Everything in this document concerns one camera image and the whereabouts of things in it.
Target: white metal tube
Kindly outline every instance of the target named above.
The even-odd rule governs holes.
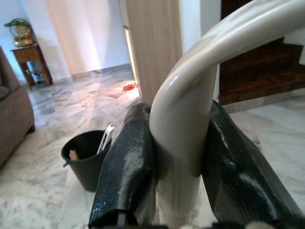
[[[303,26],[305,0],[254,0],[218,23],[174,66],[150,115],[162,223],[187,223],[196,204],[215,66]]]

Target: red object on floor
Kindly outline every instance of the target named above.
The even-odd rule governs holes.
[[[132,89],[134,89],[137,86],[136,83],[130,83],[126,86],[123,87],[123,91],[131,91]]]

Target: brown sofa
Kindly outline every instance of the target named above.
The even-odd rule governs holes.
[[[29,131],[35,130],[32,105],[0,47],[0,165]]]

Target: wooden side table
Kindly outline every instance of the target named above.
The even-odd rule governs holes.
[[[30,46],[26,46],[24,48],[11,50],[19,64],[19,67],[22,70],[24,78],[26,79],[30,88],[38,85],[47,85],[50,86],[52,84],[52,78],[49,72],[49,69],[46,65],[46,62],[43,58],[39,45],[34,44]],[[31,75],[31,72],[27,66],[27,62],[29,61],[37,61],[41,67],[41,71],[43,74],[44,82],[36,83]]]

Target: marble floor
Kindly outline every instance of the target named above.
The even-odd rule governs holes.
[[[94,194],[62,167],[61,148],[75,135],[104,129],[109,122],[116,126],[115,138],[129,107],[140,101],[137,90],[122,91],[130,82],[130,70],[95,71],[73,83],[29,91],[37,129],[0,171],[0,228],[86,228]],[[305,212],[305,90],[290,100],[230,115]],[[208,226],[214,220],[202,183],[192,222]]]

